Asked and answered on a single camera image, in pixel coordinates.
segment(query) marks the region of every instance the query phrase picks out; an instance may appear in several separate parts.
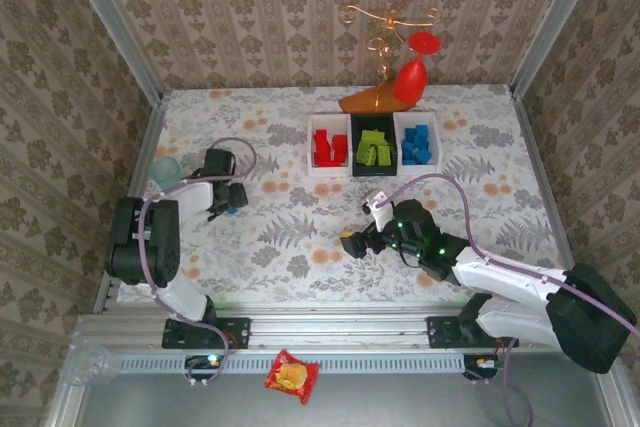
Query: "snack bag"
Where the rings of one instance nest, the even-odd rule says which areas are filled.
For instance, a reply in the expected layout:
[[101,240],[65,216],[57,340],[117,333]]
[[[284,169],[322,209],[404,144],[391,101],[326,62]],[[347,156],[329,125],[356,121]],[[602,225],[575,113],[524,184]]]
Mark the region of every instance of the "snack bag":
[[285,394],[297,395],[304,405],[309,400],[319,370],[320,364],[305,364],[282,350],[273,362],[264,386]]

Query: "floral tablecloth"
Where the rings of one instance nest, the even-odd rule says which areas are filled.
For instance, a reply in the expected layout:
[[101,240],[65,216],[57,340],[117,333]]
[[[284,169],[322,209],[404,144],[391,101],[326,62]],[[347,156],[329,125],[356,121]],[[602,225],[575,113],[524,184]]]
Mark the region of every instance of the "floral tablecloth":
[[[361,211],[372,188],[394,192],[410,178],[312,178],[307,175],[309,114],[340,112],[337,101],[357,87],[187,90],[172,94],[156,158],[175,157],[186,173],[200,167],[217,138],[239,136],[259,153],[244,179],[249,205],[207,222],[182,223],[181,268],[214,301],[457,302],[469,292],[433,281],[387,250],[362,260],[347,256],[338,235],[371,221]],[[479,244],[507,257],[559,266],[560,256],[504,85],[430,86],[416,107],[435,110],[443,172],[463,186]],[[231,149],[238,168],[249,150]],[[147,193],[159,190],[149,181]],[[441,180],[424,182],[417,198],[443,231],[463,236],[462,203]],[[147,286],[120,289],[120,301],[148,297]]]

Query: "black bin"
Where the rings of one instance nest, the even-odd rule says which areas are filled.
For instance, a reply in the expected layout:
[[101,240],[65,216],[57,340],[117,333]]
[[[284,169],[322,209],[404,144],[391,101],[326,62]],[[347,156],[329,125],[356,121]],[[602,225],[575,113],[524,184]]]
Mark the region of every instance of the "black bin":
[[[356,153],[363,130],[378,130],[384,132],[384,138],[389,142],[391,151],[391,165],[381,167],[372,165],[367,167],[356,161]],[[353,176],[389,176],[398,172],[398,151],[396,149],[396,132],[393,124],[393,114],[357,114],[351,115],[351,149],[353,151]]]

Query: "clear glass cup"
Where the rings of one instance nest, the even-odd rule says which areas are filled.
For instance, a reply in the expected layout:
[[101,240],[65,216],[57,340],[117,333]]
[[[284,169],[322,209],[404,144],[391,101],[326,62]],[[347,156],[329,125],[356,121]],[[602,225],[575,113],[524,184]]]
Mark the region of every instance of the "clear glass cup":
[[176,185],[184,178],[182,167],[173,157],[156,159],[149,167],[149,176],[162,189]]
[[118,358],[98,344],[71,346],[63,377],[71,385],[94,385],[111,382],[120,372]]

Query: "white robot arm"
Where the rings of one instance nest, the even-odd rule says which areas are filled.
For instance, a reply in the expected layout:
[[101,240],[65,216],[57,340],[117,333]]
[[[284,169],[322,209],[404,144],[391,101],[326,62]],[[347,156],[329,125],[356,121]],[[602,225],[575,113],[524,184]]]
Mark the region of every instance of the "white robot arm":
[[[363,232],[341,236],[347,253],[362,258],[368,250],[378,254],[390,247],[405,265],[421,268],[436,280],[489,292],[477,294],[463,309],[461,322],[471,317],[474,323],[467,332],[477,326],[490,337],[544,343],[593,372],[608,372],[629,332],[557,285],[570,284],[635,324],[635,315],[594,269],[583,264],[569,271],[548,269],[494,254],[480,255],[483,251],[474,250],[467,239],[440,232],[420,202],[405,200],[378,207],[386,200],[381,190],[366,195],[363,210],[373,216],[373,222]],[[406,258],[413,260],[412,265]]]
[[[235,171],[235,157],[222,149],[208,149],[204,167],[190,177],[229,175]],[[106,270],[126,284],[146,282],[140,263],[138,222],[143,200],[125,197],[116,204]],[[180,223],[193,215],[209,220],[230,209],[247,205],[240,183],[222,181],[184,183],[169,189],[153,203],[145,217],[147,263],[158,289],[155,295],[174,312],[190,321],[216,322],[213,302],[199,292],[180,268]]]

